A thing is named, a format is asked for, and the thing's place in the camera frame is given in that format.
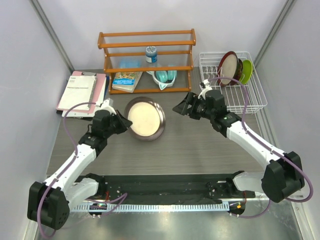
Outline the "brown rimmed cream plate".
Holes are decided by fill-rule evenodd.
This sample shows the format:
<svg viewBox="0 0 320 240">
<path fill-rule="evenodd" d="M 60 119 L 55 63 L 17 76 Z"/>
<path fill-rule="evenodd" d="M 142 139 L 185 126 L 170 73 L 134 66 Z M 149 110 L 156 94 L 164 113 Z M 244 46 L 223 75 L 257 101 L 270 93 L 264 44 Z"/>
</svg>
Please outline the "brown rimmed cream plate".
<svg viewBox="0 0 320 240">
<path fill-rule="evenodd" d="M 132 122 L 129 132 L 137 140 L 154 141 L 165 130 L 165 112 L 152 98 L 135 97 L 126 105 L 124 114 Z"/>
</svg>

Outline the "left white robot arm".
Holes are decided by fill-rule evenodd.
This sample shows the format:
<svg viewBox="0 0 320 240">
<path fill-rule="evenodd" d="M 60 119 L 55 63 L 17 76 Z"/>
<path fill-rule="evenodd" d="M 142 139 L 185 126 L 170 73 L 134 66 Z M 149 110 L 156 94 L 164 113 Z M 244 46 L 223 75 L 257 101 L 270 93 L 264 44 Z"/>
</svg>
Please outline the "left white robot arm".
<svg viewBox="0 0 320 240">
<path fill-rule="evenodd" d="M 29 188 L 27 218 L 59 230 L 82 201 L 102 199 L 107 192 L 103 176 L 89 173 L 80 182 L 76 180 L 104 150 L 108 138 L 126 132 L 131 125 L 118 110 L 97 111 L 72 155 L 44 182 L 36 181 Z"/>
</svg>

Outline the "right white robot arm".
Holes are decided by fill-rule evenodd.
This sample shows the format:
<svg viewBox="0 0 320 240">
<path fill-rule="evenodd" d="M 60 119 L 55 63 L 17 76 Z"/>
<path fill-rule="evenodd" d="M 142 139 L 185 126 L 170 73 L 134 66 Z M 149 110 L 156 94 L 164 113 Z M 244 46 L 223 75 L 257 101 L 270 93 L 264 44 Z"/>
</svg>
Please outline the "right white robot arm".
<svg viewBox="0 0 320 240">
<path fill-rule="evenodd" d="M 219 91 L 209 90 L 204 96 L 189 92 L 172 110 L 191 119 L 209 120 L 215 131 L 241 146 L 262 166 L 262 172 L 236 173 L 225 186 L 230 197 L 251 191 L 279 203 L 305 186 L 300 156 L 294 151 L 285 153 L 252 132 L 240 116 L 227 110 Z"/>
</svg>

